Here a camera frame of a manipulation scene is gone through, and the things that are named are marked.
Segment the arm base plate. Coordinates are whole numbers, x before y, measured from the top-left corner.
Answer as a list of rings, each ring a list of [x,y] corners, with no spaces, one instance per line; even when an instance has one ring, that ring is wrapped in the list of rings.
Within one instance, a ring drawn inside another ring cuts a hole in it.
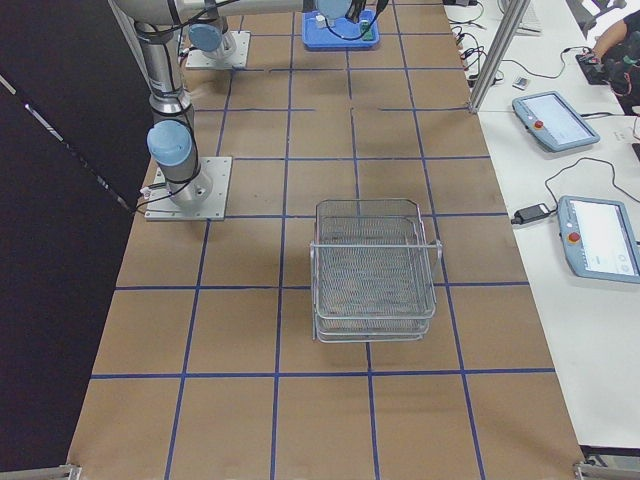
[[[232,158],[200,157],[199,161],[198,176],[170,198],[164,173],[160,167],[156,168],[154,183],[161,186],[150,191],[147,204],[142,207],[146,220],[222,221],[225,218]]]
[[[215,27],[200,25],[189,29],[191,50],[187,55],[189,70],[245,69],[251,39],[249,31],[222,33]]]

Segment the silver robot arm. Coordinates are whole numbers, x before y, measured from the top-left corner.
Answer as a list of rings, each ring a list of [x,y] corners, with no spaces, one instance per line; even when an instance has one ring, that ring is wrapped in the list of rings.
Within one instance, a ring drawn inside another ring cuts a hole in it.
[[[233,35],[212,23],[192,24],[188,36],[196,50],[214,60],[225,60],[237,49]]]
[[[198,152],[194,107],[179,68],[180,34],[215,62],[237,55],[243,33],[229,31],[230,16],[317,11],[329,21],[356,22],[355,1],[116,1],[137,39],[138,55],[149,85],[154,125],[147,146],[163,183],[140,209],[149,220],[223,218],[232,161]]]

